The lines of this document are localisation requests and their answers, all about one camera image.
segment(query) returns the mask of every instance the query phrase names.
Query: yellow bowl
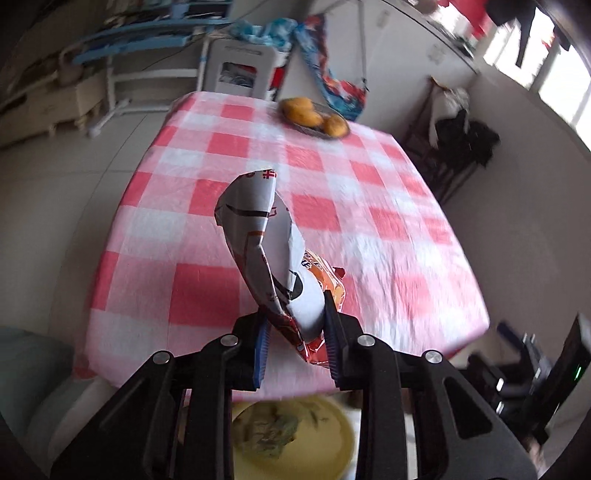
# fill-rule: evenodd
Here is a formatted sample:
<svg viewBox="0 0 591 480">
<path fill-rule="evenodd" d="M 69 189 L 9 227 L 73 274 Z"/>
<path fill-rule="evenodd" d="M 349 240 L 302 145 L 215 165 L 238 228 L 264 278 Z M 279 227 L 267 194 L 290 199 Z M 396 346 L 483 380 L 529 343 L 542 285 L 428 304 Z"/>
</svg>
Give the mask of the yellow bowl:
<svg viewBox="0 0 591 480">
<path fill-rule="evenodd" d="M 236 480 L 339 480 L 351 462 L 355 438 L 342 410 L 332 400 L 318 396 L 276 404 L 280 411 L 298 417 L 295 439 L 278 459 L 234 446 Z M 248 415 L 251 405 L 235 404 L 232 420 L 242 413 Z"/>
</svg>

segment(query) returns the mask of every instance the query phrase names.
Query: red and white tablecloth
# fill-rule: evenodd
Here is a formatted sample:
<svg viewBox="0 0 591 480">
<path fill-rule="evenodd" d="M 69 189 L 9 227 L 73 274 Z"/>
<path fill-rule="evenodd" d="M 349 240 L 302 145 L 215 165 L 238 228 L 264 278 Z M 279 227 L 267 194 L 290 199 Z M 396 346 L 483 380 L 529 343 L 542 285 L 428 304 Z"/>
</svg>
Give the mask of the red and white tablecloth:
<svg viewBox="0 0 591 480">
<path fill-rule="evenodd" d="M 161 349 L 183 355 L 256 310 L 213 209 L 238 175 L 273 168 L 306 246 L 346 270 L 343 311 L 416 355 L 451 353 L 489 320 L 443 212 L 392 136 L 351 123 L 341 141 L 284 125 L 277 104 L 218 93 L 177 103 L 119 206 L 78 371 L 123 384 Z M 257 398 L 332 391 L 278 333 Z"/>
</svg>

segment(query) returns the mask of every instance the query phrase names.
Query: crumpled wrapper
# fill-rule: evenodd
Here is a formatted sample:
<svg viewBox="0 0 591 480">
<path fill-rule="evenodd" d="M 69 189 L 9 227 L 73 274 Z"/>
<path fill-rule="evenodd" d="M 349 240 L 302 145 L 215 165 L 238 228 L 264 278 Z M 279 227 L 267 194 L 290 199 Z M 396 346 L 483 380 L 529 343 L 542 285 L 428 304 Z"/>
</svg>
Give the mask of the crumpled wrapper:
<svg viewBox="0 0 591 480">
<path fill-rule="evenodd" d="M 306 250 L 276 185 L 277 173 L 271 169 L 240 175 L 220 195 L 216 223 L 271 324 L 306 362 L 326 367 L 323 292 L 332 292 L 340 311 L 345 272 Z"/>
</svg>

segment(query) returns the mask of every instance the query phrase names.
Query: red clothing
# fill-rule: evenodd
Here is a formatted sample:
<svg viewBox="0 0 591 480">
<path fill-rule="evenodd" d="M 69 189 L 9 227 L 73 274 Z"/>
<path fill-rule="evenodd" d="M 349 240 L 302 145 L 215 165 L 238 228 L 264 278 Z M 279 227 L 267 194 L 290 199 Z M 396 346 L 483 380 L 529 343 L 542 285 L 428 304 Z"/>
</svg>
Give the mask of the red clothing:
<svg viewBox="0 0 591 480">
<path fill-rule="evenodd" d="M 474 28 L 473 34 L 476 38 L 481 38 L 486 34 L 490 19 L 486 14 L 485 5 L 488 0 L 439 0 L 442 7 L 449 7 L 452 4 L 457 10 L 467 18 Z"/>
</svg>

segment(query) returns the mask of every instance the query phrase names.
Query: silver screw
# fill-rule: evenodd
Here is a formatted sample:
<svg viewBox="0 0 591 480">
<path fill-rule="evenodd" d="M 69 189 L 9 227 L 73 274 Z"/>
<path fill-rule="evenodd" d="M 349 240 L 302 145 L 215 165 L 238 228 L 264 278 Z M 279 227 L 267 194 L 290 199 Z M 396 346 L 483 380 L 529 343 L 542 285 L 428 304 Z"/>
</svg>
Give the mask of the silver screw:
<svg viewBox="0 0 591 480">
<path fill-rule="evenodd" d="M 443 357 L 436 350 L 429 350 L 427 353 L 425 353 L 425 359 L 430 364 L 440 364 L 443 360 Z"/>
<path fill-rule="evenodd" d="M 357 337 L 357 343 L 361 346 L 374 346 L 375 338 L 371 335 L 359 335 Z"/>
<path fill-rule="evenodd" d="M 224 335 L 220 342 L 223 346 L 235 346 L 238 344 L 238 337 L 236 335 Z"/>
<path fill-rule="evenodd" d="M 152 361 L 156 364 L 156 365 L 164 365 L 167 364 L 170 360 L 170 353 L 168 352 L 156 352 L 153 356 L 152 356 Z"/>
</svg>

